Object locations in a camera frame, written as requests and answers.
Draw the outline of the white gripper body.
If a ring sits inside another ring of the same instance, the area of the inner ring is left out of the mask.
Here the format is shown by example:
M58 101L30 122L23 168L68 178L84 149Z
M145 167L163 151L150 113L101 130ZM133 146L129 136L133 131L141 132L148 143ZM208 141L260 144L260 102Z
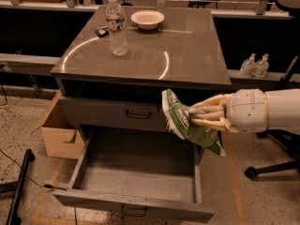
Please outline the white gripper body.
M227 96L226 117L245 133L267 129L266 98L259 89L241 89Z

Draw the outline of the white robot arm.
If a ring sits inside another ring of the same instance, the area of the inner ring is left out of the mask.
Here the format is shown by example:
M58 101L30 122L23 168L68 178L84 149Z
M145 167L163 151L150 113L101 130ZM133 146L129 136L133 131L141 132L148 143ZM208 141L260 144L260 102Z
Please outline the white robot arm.
M198 126L233 133L284 130L300 133L300 90L263 92L241 89L192 105L189 120Z

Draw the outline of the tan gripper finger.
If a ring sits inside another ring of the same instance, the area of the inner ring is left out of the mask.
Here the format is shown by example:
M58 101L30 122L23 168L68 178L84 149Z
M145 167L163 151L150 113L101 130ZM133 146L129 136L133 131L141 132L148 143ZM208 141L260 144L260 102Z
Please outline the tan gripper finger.
M207 120L207 119L202 119L202 118L195 118L192 117L190 121L200 127L206 127L206 128L211 128L214 130L219 130L219 131L229 131L231 133L238 133L239 129L233 125L233 123L225 118L221 117L218 121L212 121L212 120Z
M225 113L225 105L227 95L216 95L206 100L198 102L188 108L190 114L209 114L209 113Z

